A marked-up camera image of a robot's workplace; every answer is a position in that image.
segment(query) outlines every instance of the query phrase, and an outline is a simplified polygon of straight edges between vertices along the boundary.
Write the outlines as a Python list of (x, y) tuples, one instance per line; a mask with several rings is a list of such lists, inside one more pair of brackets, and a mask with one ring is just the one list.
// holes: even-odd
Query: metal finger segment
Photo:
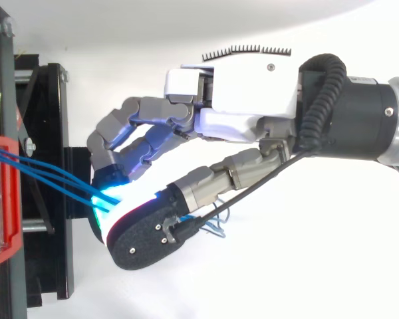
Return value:
[(189, 211), (210, 205), (219, 194), (249, 187), (281, 165), (279, 152), (264, 156), (249, 149), (210, 167), (199, 167), (174, 182), (184, 194)]
[(120, 163), (120, 154), (106, 149), (104, 144), (104, 138), (97, 131), (91, 133), (87, 139), (87, 148), (92, 153), (90, 162), (94, 170)]
[(145, 97), (140, 99), (140, 109), (134, 122), (148, 124), (167, 124), (174, 128), (192, 126), (194, 120), (194, 106), (192, 104), (172, 104), (165, 98)]
[(188, 140), (176, 135), (169, 126), (152, 126), (145, 136), (138, 138), (120, 152), (130, 181), (139, 179), (151, 167), (152, 161)]
[(131, 117), (139, 112), (139, 99), (128, 98), (121, 109), (112, 110), (96, 125), (96, 131), (104, 138), (105, 148), (113, 150), (121, 145), (136, 129), (130, 123)]

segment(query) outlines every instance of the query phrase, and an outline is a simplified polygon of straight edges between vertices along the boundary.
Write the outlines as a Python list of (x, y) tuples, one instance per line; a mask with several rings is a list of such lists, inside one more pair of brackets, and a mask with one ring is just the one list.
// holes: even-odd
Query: white plastic housing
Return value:
[(168, 95), (190, 95), (198, 94), (198, 80), (201, 70), (176, 68), (168, 71), (164, 96)]
[(213, 69), (211, 105), (217, 112), (295, 117), (299, 69), (289, 56), (231, 54), (182, 68)]
[(260, 138), (256, 124), (261, 116), (235, 115), (203, 108), (195, 118), (195, 132), (232, 142), (253, 143)]
[(289, 56), (240, 53), (169, 71), (164, 94), (198, 94), (200, 73), (213, 76), (212, 108), (196, 116), (195, 131), (232, 142), (254, 142), (263, 116), (294, 118), (298, 66)]

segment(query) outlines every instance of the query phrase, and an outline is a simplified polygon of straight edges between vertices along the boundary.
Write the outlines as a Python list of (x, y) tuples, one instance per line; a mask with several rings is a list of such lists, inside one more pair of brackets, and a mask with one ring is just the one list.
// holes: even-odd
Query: red plastic part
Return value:
[[(0, 136), (0, 148), (19, 154), (18, 142)], [(22, 247), (22, 214), (19, 172), (10, 165), (0, 163), (1, 193), (3, 208), (4, 247), (0, 252), (0, 263), (12, 257)]]

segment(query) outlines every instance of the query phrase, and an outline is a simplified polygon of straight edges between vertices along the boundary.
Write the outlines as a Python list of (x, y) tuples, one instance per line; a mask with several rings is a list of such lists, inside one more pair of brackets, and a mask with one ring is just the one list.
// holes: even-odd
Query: glowing led light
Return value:
[(105, 245), (108, 233), (115, 223), (133, 209), (156, 198), (156, 192), (145, 191), (143, 187), (139, 187), (136, 183), (109, 187), (103, 190), (102, 193), (121, 201), (119, 204), (113, 205), (96, 196), (91, 199), (93, 204), (109, 210), (109, 212), (104, 212), (97, 208), (94, 209), (96, 221), (102, 233), (102, 240)]

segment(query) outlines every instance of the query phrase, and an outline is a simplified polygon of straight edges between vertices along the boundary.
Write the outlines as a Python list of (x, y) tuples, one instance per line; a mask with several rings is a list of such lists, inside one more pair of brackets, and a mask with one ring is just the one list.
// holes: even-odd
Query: robotic hand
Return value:
[[(127, 193), (109, 212), (95, 209), (92, 228), (119, 267), (133, 270), (159, 261), (207, 220), (301, 158), (399, 165), (399, 78), (386, 85), (347, 77), (332, 54), (315, 56), (300, 68), (290, 56), (291, 50), (258, 46), (205, 54), (201, 64), (169, 71), (164, 98), (129, 98), (99, 122), (87, 146), (92, 183), (104, 192), (132, 183), (152, 161), (194, 138), (259, 142), (258, 149), (199, 167), (157, 194), (133, 199)], [(146, 135), (115, 152), (143, 123), (153, 124)], [(219, 194), (244, 188), (211, 213), (181, 220)]]

